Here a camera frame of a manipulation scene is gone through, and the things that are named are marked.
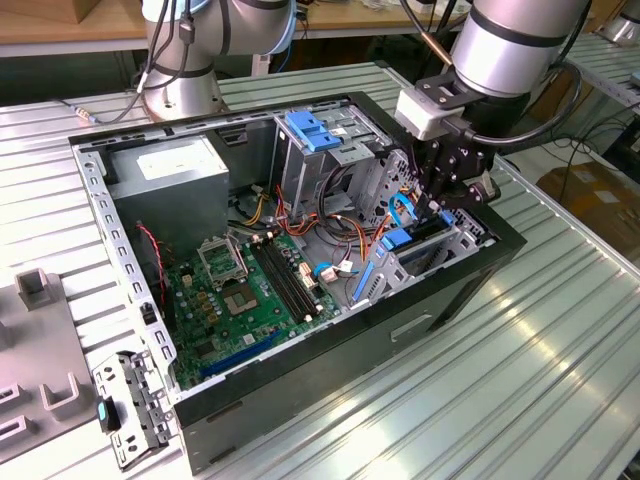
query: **expansion slot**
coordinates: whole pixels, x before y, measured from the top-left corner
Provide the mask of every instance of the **expansion slot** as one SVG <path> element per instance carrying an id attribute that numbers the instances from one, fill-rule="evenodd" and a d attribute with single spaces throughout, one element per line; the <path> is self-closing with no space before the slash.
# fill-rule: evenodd
<path id="1" fill-rule="evenodd" d="M 318 314 L 304 287 L 273 243 L 253 245 L 251 251 L 296 323 L 310 321 Z"/>
<path id="2" fill-rule="evenodd" d="M 256 355 L 265 352 L 271 348 L 274 340 L 281 334 L 281 331 L 277 331 L 272 333 L 264 340 L 252 345 L 244 350 L 241 350 L 237 353 L 234 353 L 230 357 L 227 357 L 223 360 L 215 362 L 209 365 L 206 368 L 202 368 L 200 370 L 200 375 L 202 378 L 210 377 L 211 375 L 216 375 L 220 372 L 224 372 L 231 367 L 235 367 L 236 365 L 244 362 L 245 360 L 249 360 L 251 357 L 255 357 Z"/>

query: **green circuit board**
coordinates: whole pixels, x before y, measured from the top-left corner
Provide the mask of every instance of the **green circuit board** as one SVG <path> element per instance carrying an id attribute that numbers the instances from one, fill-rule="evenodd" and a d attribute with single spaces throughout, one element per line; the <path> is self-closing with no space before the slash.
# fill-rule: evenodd
<path id="1" fill-rule="evenodd" d="M 304 259 L 291 238 L 281 235 L 274 244 L 301 281 L 298 265 Z M 175 325 L 170 329 L 178 352 L 174 371 L 183 389 L 201 383 L 211 368 L 224 368 L 225 361 L 235 362 L 238 356 L 245 355 L 241 360 L 244 361 L 340 314 L 332 297 L 317 287 L 309 297 L 322 307 L 321 311 L 310 322 L 296 323 L 254 258 L 249 244 L 242 245 L 239 251 L 248 275 L 222 287 L 212 286 L 198 255 L 167 270 L 175 307 Z M 210 251 L 205 258 L 210 267 L 215 265 L 216 273 L 234 264 L 225 249 Z M 186 284 L 185 268 L 193 272 Z"/>

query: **robotic arm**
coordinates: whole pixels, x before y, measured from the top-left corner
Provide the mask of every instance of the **robotic arm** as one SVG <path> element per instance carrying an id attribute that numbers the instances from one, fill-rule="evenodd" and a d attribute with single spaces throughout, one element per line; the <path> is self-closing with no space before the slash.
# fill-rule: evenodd
<path id="1" fill-rule="evenodd" d="M 622 47 L 637 44 L 640 38 L 640 0 L 629 0 L 600 34 Z"/>
<path id="2" fill-rule="evenodd" d="M 295 32 L 295 0 L 144 0 L 149 62 L 139 92 L 158 118 L 223 108 L 216 55 L 284 51 Z"/>
<path id="3" fill-rule="evenodd" d="M 402 91 L 396 119 L 418 140 L 409 157 L 419 179 L 419 216 L 470 208 L 499 195 L 487 173 L 493 157 L 499 147 L 543 133 L 538 129 L 505 138 L 527 107 L 531 91 L 558 60 L 570 32 L 581 29 L 589 5 L 589 0 L 476 0 L 451 68 Z M 577 98 L 580 74 L 575 67 L 564 68 L 574 75 Z M 545 125 L 546 130 L 571 106 Z"/>

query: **slotted table surface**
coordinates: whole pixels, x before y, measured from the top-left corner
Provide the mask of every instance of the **slotted table surface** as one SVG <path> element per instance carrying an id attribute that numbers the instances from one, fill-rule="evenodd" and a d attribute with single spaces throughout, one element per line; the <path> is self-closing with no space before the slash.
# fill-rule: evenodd
<path id="1" fill-rule="evenodd" d="M 585 34 L 578 37 L 567 60 L 587 82 L 625 107 L 640 102 L 640 87 L 630 80 L 632 73 L 640 72 L 640 46 L 619 47 L 595 33 Z"/>
<path id="2" fill-rule="evenodd" d="M 226 81 L 232 108 L 406 85 L 374 64 Z M 104 118 L 127 94 L 76 99 Z M 148 122 L 132 110 L 123 125 Z M 67 147 L 57 103 L 0 109 L 0 285 L 63 278 L 87 362 L 140 343 Z M 528 241 L 450 324 L 198 478 L 611 478 L 640 448 L 640 274 L 502 161 L 493 204 Z M 97 421 L 0 466 L 0 478 L 185 478 L 174 439 L 126 475 Z"/>

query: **cardboard box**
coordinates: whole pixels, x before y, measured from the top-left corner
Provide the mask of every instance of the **cardboard box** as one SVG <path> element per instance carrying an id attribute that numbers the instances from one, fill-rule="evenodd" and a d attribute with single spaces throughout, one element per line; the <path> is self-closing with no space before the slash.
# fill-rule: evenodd
<path id="1" fill-rule="evenodd" d="M 0 0 L 0 10 L 67 23 L 80 23 L 100 0 Z"/>
<path id="2" fill-rule="evenodd" d="M 558 200 L 566 168 L 538 187 Z M 562 205 L 631 262 L 640 260 L 640 189 L 632 188 L 598 162 L 571 167 Z"/>

